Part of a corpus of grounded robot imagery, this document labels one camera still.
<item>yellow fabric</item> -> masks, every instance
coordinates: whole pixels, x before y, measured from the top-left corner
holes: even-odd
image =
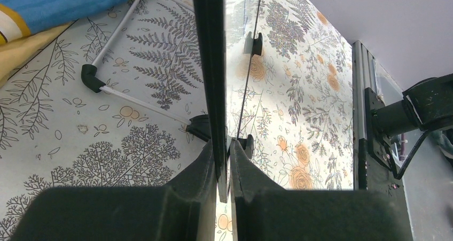
[[[31,34],[30,28],[28,28],[24,19],[16,11],[10,9],[9,7],[7,7],[3,4],[0,4],[0,11],[5,13],[8,17],[10,17],[15,22],[15,24],[19,27],[20,31],[22,32],[22,37],[27,37]]]
[[[53,39],[60,35],[70,24],[57,26],[44,32],[37,33],[33,36],[24,37],[7,44],[0,45],[0,88],[5,85],[6,81],[14,74],[13,70],[29,59],[37,50],[49,44]]]

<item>white ceiling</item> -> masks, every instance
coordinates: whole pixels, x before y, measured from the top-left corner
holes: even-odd
[[[402,89],[453,73],[453,0],[310,0]]]

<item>white metal tube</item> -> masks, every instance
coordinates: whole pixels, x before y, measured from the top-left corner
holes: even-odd
[[[139,100],[139,99],[136,99],[136,98],[134,98],[134,97],[131,97],[131,96],[129,96],[129,95],[126,95],[126,94],[124,94],[124,93],[122,93],[122,92],[120,92],[120,91],[117,91],[117,90],[113,89],[112,87],[109,87],[109,86],[102,86],[102,87],[100,87],[99,89],[100,89],[100,90],[103,90],[103,91],[105,91],[105,92],[108,92],[108,93],[110,93],[110,94],[113,94],[113,95],[115,95],[115,96],[117,96],[117,97],[120,97],[120,98],[122,98],[122,99],[125,99],[125,100],[127,100],[127,101],[129,101],[129,102],[132,102],[132,103],[134,103],[134,104],[137,104],[137,105],[139,105],[139,106],[142,106],[142,107],[144,107],[144,108],[147,108],[147,109],[149,109],[149,110],[151,110],[151,111],[154,111],[154,112],[156,112],[156,113],[158,113],[158,114],[161,114],[161,115],[164,115],[164,116],[166,116],[166,117],[172,118],[173,120],[178,121],[178,122],[180,122],[180,123],[182,123],[182,124],[184,124],[184,125],[189,126],[189,125],[192,123],[192,122],[191,122],[190,120],[188,120],[188,119],[184,119],[184,118],[180,117],[179,115],[170,113],[170,112],[168,112],[168,111],[166,111],[166,110],[163,110],[163,109],[161,109],[161,108],[159,108],[159,107],[153,106],[153,105],[151,105],[151,104],[149,104],[149,103],[146,103],[146,102],[144,102],[144,101],[141,101],[141,100]]]
[[[108,48],[112,45],[112,42],[115,40],[115,37],[118,36],[120,33],[121,29],[123,29],[123,26],[126,24],[126,22],[130,19],[130,16],[133,14],[135,8],[137,7],[137,4],[140,2],[140,0],[134,0],[130,8],[128,9],[128,12],[126,12],[126,15],[124,15],[123,19],[121,19],[121,22],[118,24],[118,26],[115,28],[113,31],[112,35],[110,38],[108,38],[107,43],[105,43],[104,47],[100,50],[99,54],[96,55],[96,57],[93,60],[92,65],[99,67],[98,64],[102,61],[102,58],[104,57],[105,53],[107,52]]]

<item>black plastic clip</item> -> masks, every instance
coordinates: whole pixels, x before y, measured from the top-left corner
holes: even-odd
[[[191,124],[186,127],[188,133],[202,141],[208,142],[211,139],[211,129],[209,127],[209,116],[202,114],[190,119]]]
[[[263,35],[258,33],[258,38],[252,38],[252,32],[248,32],[244,44],[244,54],[252,54],[261,56],[263,52]]]
[[[87,86],[90,90],[99,93],[100,87],[105,86],[106,84],[96,78],[96,72],[98,68],[94,65],[85,64],[82,66],[81,79],[83,84]]]
[[[253,157],[253,150],[255,149],[255,140],[253,136],[249,134],[247,138],[238,138],[239,143],[242,146],[246,156],[248,159]]]

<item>black plastic bracket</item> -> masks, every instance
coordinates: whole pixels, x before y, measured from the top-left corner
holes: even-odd
[[[190,119],[191,124],[186,127],[188,133],[202,141],[208,142],[211,139],[211,130],[209,127],[209,115],[202,114]]]
[[[248,32],[244,44],[244,54],[252,54],[261,56],[263,52],[263,35],[258,33],[258,38],[252,38],[252,32]]]
[[[106,86],[105,82],[96,78],[96,72],[98,68],[91,64],[85,64],[82,66],[81,79],[83,84],[87,86],[90,90],[99,93],[100,87]]]
[[[378,110],[380,108],[385,107],[384,102],[374,93],[373,90],[370,88],[365,89],[365,119],[366,119],[366,135],[368,138],[368,153],[369,155],[381,166],[389,170],[393,177],[397,180],[400,180],[404,172],[406,171],[409,163],[411,162],[413,156],[417,152],[418,148],[422,144],[422,142],[426,139],[426,137],[430,134],[430,130],[425,131],[419,140],[415,143],[415,146],[410,151],[408,157],[406,158],[405,162],[401,166],[401,169],[398,169],[395,159],[392,155],[391,146],[391,138],[381,129],[379,125],[378,118]],[[395,111],[393,107],[390,107],[390,112],[387,112],[388,116],[390,117],[391,113],[394,114],[405,114],[404,112],[401,113],[400,111]]]
[[[249,134],[247,138],[238,138],[237,139],[242,146],[242,149],[245,151],[248,159],[251,159],[254,152],[255,140],[253,136]]]

